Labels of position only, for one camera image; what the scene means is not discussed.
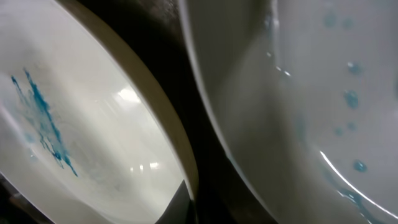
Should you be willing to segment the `white plate back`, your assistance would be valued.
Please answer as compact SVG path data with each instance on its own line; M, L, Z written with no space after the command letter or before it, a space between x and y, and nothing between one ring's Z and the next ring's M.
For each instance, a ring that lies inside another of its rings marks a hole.
M397 222L396 1L179 6L215 133L277 222Z

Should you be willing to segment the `white plate stained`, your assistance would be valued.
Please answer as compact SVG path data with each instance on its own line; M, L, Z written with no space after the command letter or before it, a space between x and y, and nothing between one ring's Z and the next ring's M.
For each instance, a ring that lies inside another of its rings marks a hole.
M1 2L1 174L54 223L195 219L197 165L170 100L76 1Z

